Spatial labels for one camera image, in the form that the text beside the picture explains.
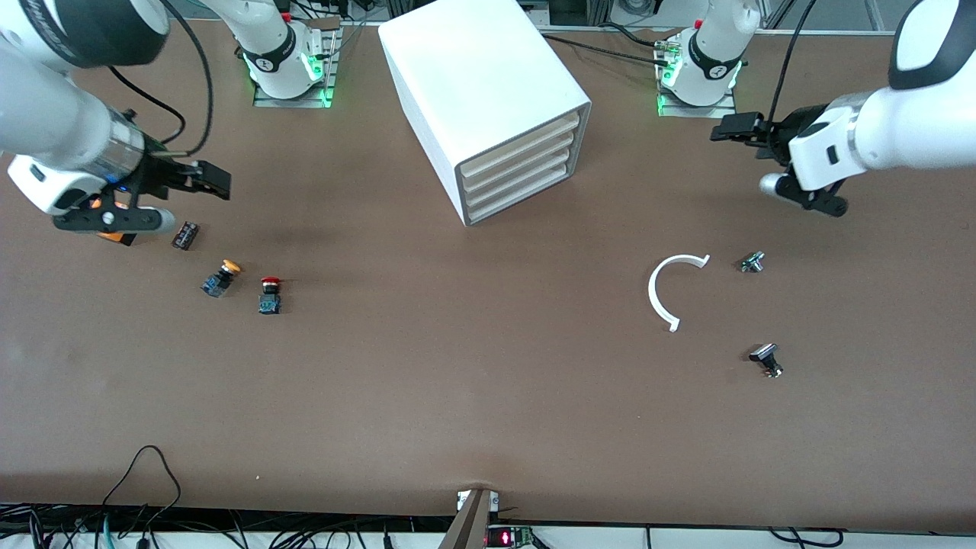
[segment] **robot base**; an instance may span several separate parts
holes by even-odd
[[[274,106],[283,108],[328,108],[332,106],[332,95],[336,88],[336,73],[339,69],[339,48],[343,43],[343,28],[335,30],[310,29],[321,34],[321,46],[316,40],[313,55],[325,56],[322,61],[308,58],[306,68],[309,75],[318,81],[308,91],[292,99],[275,99],[260,87],[254,89],[254,106]]]

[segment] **robotic arm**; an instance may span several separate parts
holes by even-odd
[[[145,64],[169,32],[158,0],[0,2],[0,149],[16,155],[8,173],[55,227],[72,232],[166,232],[167,210],[139,206],[169,190],[230,198],[230,175],[203,161],[182,164],[92,94],[75,87],[75,67]],[[129,194],[128,205],[115,200]]]
[[[251,79],[275,99],[292,99],[322,80],[322,31],[285,22],[271,0],[202,0],[230,27]]]
[[[843,181],[868,170],[976,165],[976,0],[917,0],[891,53],[888,86],[798,109],[770,123],[757,112],[732,114],[713,141],[760,147],[759,158],[787,168],[763,192],[839,217]]]

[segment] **white plastic box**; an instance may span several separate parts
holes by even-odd
[[[436,0],[380,25],[403,112],[465,225],[568,178],[590,98],[514,0]]]

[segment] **white semicircular part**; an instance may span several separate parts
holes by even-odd
[[[696,257],[693,255],[671,256],[658,265],[658,267],[654,270],[654,273],[651,273],[651,278],[647,281],[647,296],[651,298],[651,306],[654,307],[654,312],[657,313],[659,317],[663,318],[665,322],[671,325],[669,329],[672,332],[677,330],[677,326],[681,322],[681,319],[669,313],[668,310],[665,309],[665,306],[661,305],[661,300],[658,299],[658,273],[661,272],[663,267],[672,263],[687,263],[700,269],[705,266],[705,263],[709,262],[709,257],[710,256],[708,255],[705,257]]]

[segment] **brown table surface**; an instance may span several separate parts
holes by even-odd
[[[200,157],[234,180],[230,202],[170,200],[203,226],[192,251],[58,232],[0,186],[0,499],[101,501],[156,443],[189,506],[448,514],[479,485],[522,519],[976,529],[972,171],[867,174],[844,218],[806,213],[712,121],[659,118],[647,65],[555,44],[593,101],[578,171],[466,229],[375,28],[331,109],[286,110],[251,107],[229,32],[195,26],[217,87]],[[786,41],[753,40],[740,110],[768,108]],[[781,116],[884,85],[890,44],[804,37]],[[125,72],[195,143],[179,30]],[[78,80],[171,131],[106,72]],[[734,267],[760,249],[762,274]],[[680,253],[712,260],[661,275],[669,333],[647,277]],[[214,300],[225,257],[245,271]],[[257,313],[267,275],[280,317]],[[780,379],[745,359],[763,342]],[[171,494],[147,457],[113,501]]]

